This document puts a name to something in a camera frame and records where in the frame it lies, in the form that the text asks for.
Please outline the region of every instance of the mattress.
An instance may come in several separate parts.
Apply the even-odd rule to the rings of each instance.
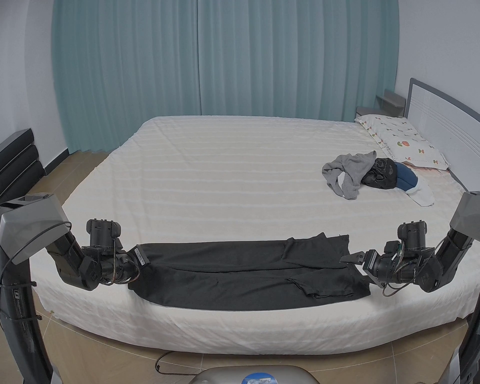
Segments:
[[[148,242],[284,240],[350,235],[351,252],[383,250],[399,224],[425,220],[427,245],[447,233],[462,188],[419,169],[435,195],[421,208],[399,189],[360,188],[348,201],[321,168],[339,154],[381,151],[356,123],[265,117],[159,117],[144,123],[76,188],[63,208],[81,245],[90,218],[115,220],[125,249]],[[330,354],[374,347],[465,317],[480,291],[480,247],[452,283],[408,286],[390,298],[318,307],[222,312],[163,307],[126,286],[87,292],[64,284],[45,250],[31,258],[43,306],[89,332],[145,347],[201,353]]]

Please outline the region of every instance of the black garment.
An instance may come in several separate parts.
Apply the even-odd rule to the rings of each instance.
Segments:
[[[363,176],[362,184],[380,189],[396,187],[396,164],[389,158],[376,158],[373,167]]]
[[[356,267],[339,262],[349,253],[348,235],[141,247],[150,264],[129,289],[164,306],[262,311],[370,295]]]

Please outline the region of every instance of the gray towel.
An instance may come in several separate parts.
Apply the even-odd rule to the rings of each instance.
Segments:
[[[360,181],[372,168],[377,153],[371,151],[367,154],[357,153],[355,156],[340,155],[331,163],[326,163],[322,168],[322,175],[327,184],[338,196],[346,199],[355,199],[359,194]],[[342,185],[338,185],[338,176],[345,172]]]

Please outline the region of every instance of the curtain fold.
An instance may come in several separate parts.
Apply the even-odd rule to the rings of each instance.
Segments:
[[[57,0],[52,62],[70,152],[112,150],[148,119],[200,115],[196,0]]]
[[[56,0],[52,62],[70,152],[146,120],[353,121],[394,89],[396,0]]]

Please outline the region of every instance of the floor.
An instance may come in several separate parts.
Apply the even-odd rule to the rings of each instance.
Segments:
[[[105,158],[105,153],[76,152],[64,160],[31,192],[54,192],[65,202],[76,186]],[[187,384],[191,376],[164,376],[154,369],[162,350],[137,347],[86,332],[35,306],[51,361],[64,384]],[[228,365],[290,364],[312,373],[321,384],[435,383],[467,330],[462,319],[427,329],[368,350],[331,356],[231,356],[174,352],[160,364],[164,372],[199,373]],[[3,332],[0,331],[2,383],[20,384]]]

